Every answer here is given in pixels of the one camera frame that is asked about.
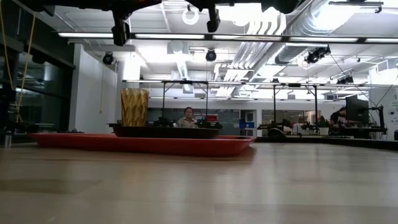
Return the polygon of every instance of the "black stand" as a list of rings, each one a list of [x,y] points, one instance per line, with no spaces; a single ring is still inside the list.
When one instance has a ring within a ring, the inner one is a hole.
[[[174,81],[174,80],[170,80],[170,81],[165,80],[165,81],[162,81],[162,83],[163,83],[163,107],[162,107],[162,117],[163,118],[164,118],[165,95],[166,95],[167,90],[169,90],[169,89],[166,90],[166,83],[179,83],[181,85],[184,85],[184,84],[189,84],[189,85],[192,85],[192,84],[204,84],[204,85],[207,86],[207,88],[206,88],[206,117],[205,117],[205,120],[207,120],[208,98],[209,98],[209,96],[208,96],[209,83],[208,82],[206,82],[206,81],[190,81],[190,80],[176,80],[176,81]]]

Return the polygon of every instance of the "cable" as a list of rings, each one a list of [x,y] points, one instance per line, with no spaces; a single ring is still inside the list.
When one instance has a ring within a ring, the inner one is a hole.
[[[10,64],[8,63],[8,54],[7,54],[7,43],[6,43],[6,32],[4,31],[4,21],[2,19],[2,7],[0,1],[0,21],[1,21],[1,32],[2,32],[2,41],[4,42],[4,56],[6,58],[7,72],[8,78],[10,79],[11,89],[14,90],[14,84],[12,83],[12,77],[10,72]]]
[[[35,22],[36,22],[36,12],[33,13],[32,28],[30,30],[30,40],[29,40],[29,45],[27,47],[25,71],[24,71],[24,76],[22,78],[21,93],[19,94],[19,102],[17,105],[17,114],[18,114],[17,123],[19,122],[19,120],[21,120],[21,122],[23,122],[21,116],[19,115],[19,109],[21,108],[22,97],[24,95],[25,78],[26,78],[26,73],[27,73],[27,66],[29,64],[30,49],[32,48],[32,39],[33,39],[33,31],[35,29]]]
[[[344,72],[344,70],[340,67],[340,65],[338,64],[338,62],[337,62],[336,59],[334,58],[334,56],[332,56],[332,54],[330,54],[330,56],[331,56],[332,59],[335,61],[335,63],[336,63],[336,65],[338,66],[338,68],[340,68],[341,72],[343,72],[344,75],[347,75],[347,74]],[[377,107],[377,105],[376,105],[375,103],[373,103],[373,101],[372,101],[368,96],[366,96],[365,93],[364,93],[360,88],[358,88],[358,86],[356,86],[354,83],[353,83],[353,85],[355,86],[355,88],[357,88],[357,89],[362,93],[362,95],[364,95],[364,96],[369,100],[369,102],[371,102],[375,107]]]

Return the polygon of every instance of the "black camera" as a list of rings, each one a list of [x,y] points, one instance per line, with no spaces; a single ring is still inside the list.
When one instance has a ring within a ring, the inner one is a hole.
[[[217,54],[214,49],[209,49],[206,54],[206,61],[214,62],[217,58]]]
[[[113,57],[113,53],[112,52],[106,52],[105,56],[102,58],[102,62],[105,65],[113,65],[116,63],[116,58]]]

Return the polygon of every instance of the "monitor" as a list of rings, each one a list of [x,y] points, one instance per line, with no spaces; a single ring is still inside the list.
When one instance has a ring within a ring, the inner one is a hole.
[[[346,119],[357,121],[363,124],[369,123],[369,103],[366,100],[359,100],[358,96],[346,97]]]

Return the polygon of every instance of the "red platform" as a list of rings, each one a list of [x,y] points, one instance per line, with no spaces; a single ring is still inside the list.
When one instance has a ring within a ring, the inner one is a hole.
[[[119,138],[114,134],[31,134],[30,136],[42,147],[188,156],[236,156],[256,139],[239,136],[218,136],[216,139]]]

